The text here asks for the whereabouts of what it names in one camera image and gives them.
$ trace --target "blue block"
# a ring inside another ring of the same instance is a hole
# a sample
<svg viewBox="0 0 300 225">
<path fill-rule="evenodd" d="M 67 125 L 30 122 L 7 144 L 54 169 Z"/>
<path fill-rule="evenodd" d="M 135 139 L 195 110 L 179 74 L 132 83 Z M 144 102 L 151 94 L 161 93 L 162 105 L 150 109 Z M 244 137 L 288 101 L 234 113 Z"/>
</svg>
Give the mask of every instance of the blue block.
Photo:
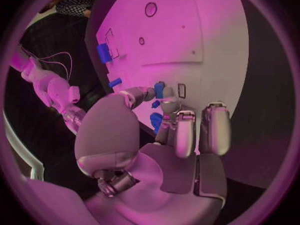
<svg viewBox="0 0 300 225">
<path fill-rule="evenodd" d="M 117 78 L 116 80 L 113 80 L 109 83 L 109 86 L 110 88 L 113 88 L 114 86 L 118 85 L 118 84 L 121 84 L 122 83 L 122 80 L 121 78 Z"/>
<path fill-rule="evenodd" d="M 156 100 L 155 102 L 152 103 L 151 108 L 152 108 L 152 109 L 156 109 L 156 108 L 158 108 L 160 105 L 161 105 L 161 102 L 158 101 L 158 100 Z"/>
<path fill-rule="evenodd" d="M 112 61 L 112 57 L 110 55 L 109 47 L 106 43 L 100 44 L 97 46 L 97 51 L 100 56 L 101 62 L 103 64 Z"/>
<path fill-rule="evenodd" d="M 155 96 L 156 96 L 157 99 L 163 99 L 164 98 L 164 95 L 163 95 L 164 88 L 165 88 L 165 83 L 162 82 L 162 81 L 157 82 L 154 85 Z"/>
<path fill-rule="evenodd" d="M 150 115 L 150 121 L 151 125 L 154 127 L 154 133 L 157 134 L 163 121 L 163 116 L 157 112 L 154 112 Z"/>
</svg>

